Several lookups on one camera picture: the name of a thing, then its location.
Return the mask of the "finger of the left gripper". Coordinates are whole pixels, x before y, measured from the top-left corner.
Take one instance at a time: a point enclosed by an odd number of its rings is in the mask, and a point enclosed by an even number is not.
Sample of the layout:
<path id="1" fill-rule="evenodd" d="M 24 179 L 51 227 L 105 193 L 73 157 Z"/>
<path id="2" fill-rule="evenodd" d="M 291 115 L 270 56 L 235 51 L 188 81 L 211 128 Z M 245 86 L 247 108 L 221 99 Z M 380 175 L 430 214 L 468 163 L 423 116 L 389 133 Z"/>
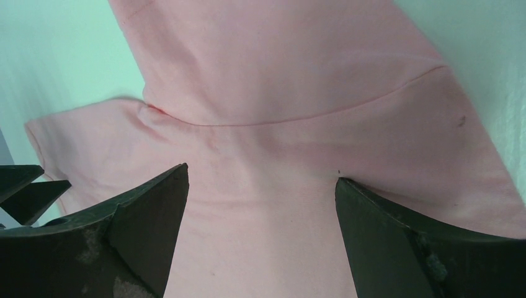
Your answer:
<path id="1" fill-rule="evenodd" d="M 1 203 L 1 208 L 19 224 L 29 226 L 70 187 L 67 180 L 30 183 L 7 196 Z"/>
<path id="2" fill-rule="evenodd" d="M 39 165 L 1 165 L 1 203 L 44 173 Z"/>

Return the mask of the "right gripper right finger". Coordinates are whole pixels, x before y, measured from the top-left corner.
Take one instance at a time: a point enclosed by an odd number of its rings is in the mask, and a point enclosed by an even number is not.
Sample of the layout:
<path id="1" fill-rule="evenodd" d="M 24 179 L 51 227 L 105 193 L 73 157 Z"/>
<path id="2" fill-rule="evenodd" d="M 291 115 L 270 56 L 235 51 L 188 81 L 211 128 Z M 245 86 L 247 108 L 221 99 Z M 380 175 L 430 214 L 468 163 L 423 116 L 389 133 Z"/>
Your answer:
<path id="1" fill-rule="evenodd" d="M 524 240 L 443 223 L 346 178 L 335 197 L 359 297 L 525 296 Z"/>

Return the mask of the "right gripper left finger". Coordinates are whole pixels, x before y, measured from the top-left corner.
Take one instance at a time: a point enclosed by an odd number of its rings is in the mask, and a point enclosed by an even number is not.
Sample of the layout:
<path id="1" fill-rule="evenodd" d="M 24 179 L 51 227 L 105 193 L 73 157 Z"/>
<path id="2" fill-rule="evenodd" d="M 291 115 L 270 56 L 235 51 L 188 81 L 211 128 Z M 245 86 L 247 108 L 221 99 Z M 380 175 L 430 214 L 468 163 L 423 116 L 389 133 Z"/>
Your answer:
<path id="1" fill-rule="evenodd" d="M 162 297 L 188 192 L 181 164 L 42 226 L 1 222 L 1 296 Z"/>

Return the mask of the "light pink t shirt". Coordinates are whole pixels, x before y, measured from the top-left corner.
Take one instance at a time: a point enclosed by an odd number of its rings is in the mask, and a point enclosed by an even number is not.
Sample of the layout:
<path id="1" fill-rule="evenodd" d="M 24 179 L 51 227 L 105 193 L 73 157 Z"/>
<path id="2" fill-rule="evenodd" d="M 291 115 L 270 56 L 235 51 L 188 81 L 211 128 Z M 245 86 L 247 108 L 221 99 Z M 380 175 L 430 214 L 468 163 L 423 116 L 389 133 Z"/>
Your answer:
<path id="1" fill-rule="evenodd" d="M 525 236 L 452 71 L 391 1 L 111 1 L 145 80 L 25 126 L 73 213 L 187 163 L 167 297 L 355 297 L 348 177 L 448 224 Z"/>

